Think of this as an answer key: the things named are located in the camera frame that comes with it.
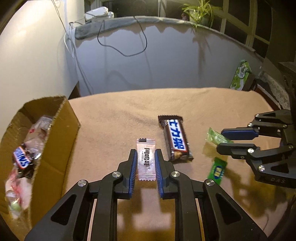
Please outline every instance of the beige tablecloth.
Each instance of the beige tablecloth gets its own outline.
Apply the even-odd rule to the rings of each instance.
[[[68,166],[65,191],[80,179],[102,179],[127,160],[139,137],[156,138],[165,160],[168,154],[158,115],[180,115],[194,156],[175,164],[191,179],[204,181],[212,159],[219,156],[205,141],[207,130],[246,126],[257,113],[272,111],[255,92],[229,89],[155,89],[98,94],[70,101],[81,128]],[[279,139],[252,141],[262,150],[275,148]],[[254,181],[244,160],[228,157],[221,187],[269,235],[287,207],[282,188]],[[174,240],[174,201],[161,200],[154,181],[137,181],[131,200],[118,201],[118,240]]]

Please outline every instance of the potted plant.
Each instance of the potted plant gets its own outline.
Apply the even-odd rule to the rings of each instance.
[[[199,0],[199,6],[184,4],[182,8],[183,13],[188,14],[190,22],[194,23],[195,29],[198,24],[212,27],[214,21],[214,9],[219,7],[213,7],[210,5],[210,1]]]

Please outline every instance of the brown candy bar wrapper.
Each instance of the brown candy bar wrapper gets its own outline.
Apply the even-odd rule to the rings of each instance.
[[[192,161],[193,156],[182,124],[183,118],[178,115],[159,115],[158,121],[163,127],[170,161]]]

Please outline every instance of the silver screw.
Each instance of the silver screw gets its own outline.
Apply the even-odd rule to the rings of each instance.
[[[261,172],[264,172],[265,167],[264,167],[263,165],[260,165],[260,166],[258,167],[258,170],[261,171]]]
[[[173,172],[171,173],[171,175],[172,175],[173,177],[178,177],[178,176],[180,176],[180,173],[179,173],[178,171],[173,171]]]
[[[208,185],[208,186],[213,186],[215,184],[215,182],[212,180],[212,179],[207,179],[205,181],[205,183]]]
[[[80,186],[80,187],[83,187],[83,186],[85,186],[86,185],[86,181],[85,180],[80,180],[79,182],[78,182],[78,186]]]
[[[254,153],[254,149],[253,148],[249,148],[248,149],[248,153],[251,153],[251,154]]]
[[[120,175],[121,175],[121,173],[118,171],[112,173],[113,177],[120,177]]]

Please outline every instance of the white candy packet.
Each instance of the white candy packet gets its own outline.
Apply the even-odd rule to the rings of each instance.
[[[137,139],[137,178],[140,181],[155,181],[155,139]]]

